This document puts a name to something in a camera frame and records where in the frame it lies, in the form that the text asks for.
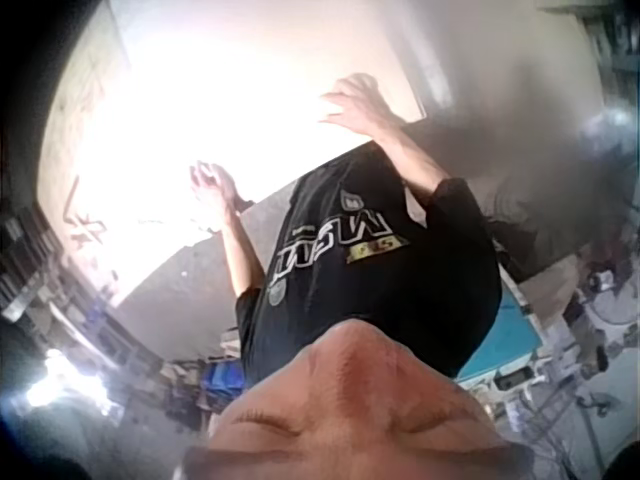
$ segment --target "sleeve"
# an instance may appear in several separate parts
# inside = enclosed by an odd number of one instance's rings
[[[466,182],[443,181],[429,199],[427,226],[446,259],[442,280],[447,322],[442,334],[450,347],[450,375],[480,346],[493,326],[502,299],[498,260],[484,217]]]
[[[236,300],[236,323],[243,357],[245,357],[245,352],[251,348],[253,343],[254,312],[261,291],[259,288],[250,288]]]
[[[428,228],[438,237],[465,249],[494,251],[480,207],[464,180],[443,180],[423,207]]]

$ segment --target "bright light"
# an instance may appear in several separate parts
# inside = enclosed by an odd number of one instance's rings
[[[82,375],[60,352],[47,351],[45,360],[47,377],[27,391],[27,401],[32,407],[43,407],[65,393],[79,393],[91,399],[103,415],[108,415],[113,405],[102,380],[97,376]]]
[[[62,386],[55,379],[47,377],[27,391],[27,401],[32,407],[44,407],[58,398],[61,392]]]

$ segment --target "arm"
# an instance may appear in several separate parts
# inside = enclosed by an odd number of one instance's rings
[[[370,75],[355,74],[338,80],[334,92],[323,99],[342,107],[324,121],[370,136],[387,154],[398,174],[423,204],[447,174],[404,133],[404,121],[394,115]]]
[[[422,203],[436,191],[448,175],[399,127],[383,125],[373,134],[373,140],[387,154],[398,174]]]
[[[231,176],[221,167],[199,163],[191,169],[198,200],[220,225],[231,284],[236,297],[264,283],[264,270],[235,209],[238,194]]]
[[[264,270],[240,217],[231,209],[225,213],[220,231],[236,298],[250,288],[261,288]]]

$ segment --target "eyebrow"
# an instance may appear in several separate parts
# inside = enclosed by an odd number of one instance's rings
[[[300,462],[303,455],[289,450],[268,450],[264,452],[237,452],[192,447],[187,450],[182,462],[183,472],[188,480],[212,478],[222,470],[264,465]]]

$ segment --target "fingers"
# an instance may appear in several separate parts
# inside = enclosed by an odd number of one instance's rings
[[[341,113],[332,113],[320,120],[320,123],[331,123],[333,125],[340,125],[346,127],[344,123],[344,116]]]
[[[345,95],[344,93],[325,93],[324,95],[320,96],[320,99],[343,108],[349,105],[349,103],[351,102],[349,96]]]
[[[196,172],[196,167],[194,166],[190,166],[189,167],[189,173],[191,176],[191,187],[199,187],[200,186],[200,179],[198,178],[198,174]]]

